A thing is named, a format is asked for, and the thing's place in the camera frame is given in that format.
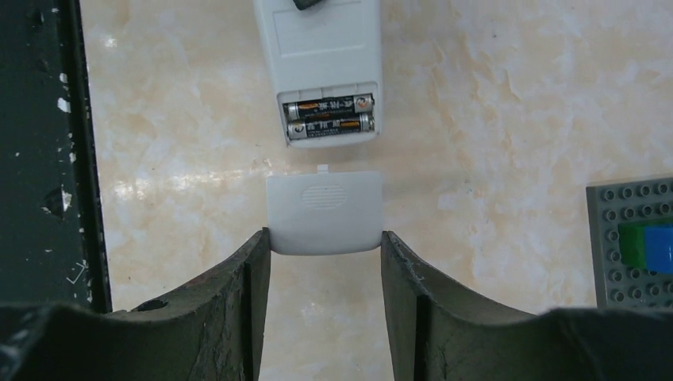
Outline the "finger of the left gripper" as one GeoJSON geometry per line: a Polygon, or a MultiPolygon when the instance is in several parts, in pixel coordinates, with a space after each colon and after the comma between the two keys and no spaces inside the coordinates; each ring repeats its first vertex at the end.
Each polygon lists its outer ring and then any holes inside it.
{"type": "Polygon", "coordinates": [[[303,11],[321,3],[322,1],[323,0],[293,0],[293,3],[298,10],[303,11]]]}

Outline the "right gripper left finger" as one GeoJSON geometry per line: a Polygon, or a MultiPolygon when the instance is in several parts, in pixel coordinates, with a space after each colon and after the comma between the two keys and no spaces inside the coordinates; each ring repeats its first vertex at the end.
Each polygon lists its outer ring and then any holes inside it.
{"type": "Polygon", "coordinates": [[[271,272],[268,229],[132,310],[1,307],[4,380],[257,380],[271,272]]]}

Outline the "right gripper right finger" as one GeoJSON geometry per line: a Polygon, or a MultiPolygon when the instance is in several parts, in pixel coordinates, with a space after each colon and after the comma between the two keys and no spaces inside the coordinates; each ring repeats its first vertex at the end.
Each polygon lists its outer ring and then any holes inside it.
{"type": "Polygon", "coordinates": [[[669,380],[672,312],[556,308],[529,314],[485,297],[381,240],[396,380],[669,380]]]}

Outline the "white remote control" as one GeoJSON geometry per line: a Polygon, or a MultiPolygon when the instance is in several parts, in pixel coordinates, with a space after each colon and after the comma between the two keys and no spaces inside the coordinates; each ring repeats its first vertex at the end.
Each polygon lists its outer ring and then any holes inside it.
{"type": "Polygon", "coordinates": [[[383,131],[383,57],[379,1],[322,1],[298,10],[293,1],[254,3],[260,40],[287,146],[360,144],[383,131]],[[372,94],[375,130],[290,140],[283,105],[372,94]]]}

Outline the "battery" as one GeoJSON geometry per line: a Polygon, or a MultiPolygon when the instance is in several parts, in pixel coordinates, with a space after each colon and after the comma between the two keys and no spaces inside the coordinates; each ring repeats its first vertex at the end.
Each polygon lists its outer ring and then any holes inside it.
{"type": "Polygon", "coordinates": [[[335,119],[292,121],[287,125],[287,136],[290,140],[305,140],[374,130],[373,114],[360,113],[335,119]]]}
{"type": "Polygon", "coordinates": [[[374,105],[372,94],[356,94],[285,103],[283,111],[288,121],[298,121],[368,113],[374,105]]]}

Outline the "white battery cover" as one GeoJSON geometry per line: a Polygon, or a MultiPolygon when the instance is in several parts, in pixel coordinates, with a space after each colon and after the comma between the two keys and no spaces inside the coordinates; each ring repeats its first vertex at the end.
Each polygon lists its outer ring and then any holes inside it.
{"type": "Polygon", "coordinates": [[[266,180],[271,250],[286,256],[367,252],[381,245],[383,177],[378,171],[274,175],[266,180]]]}

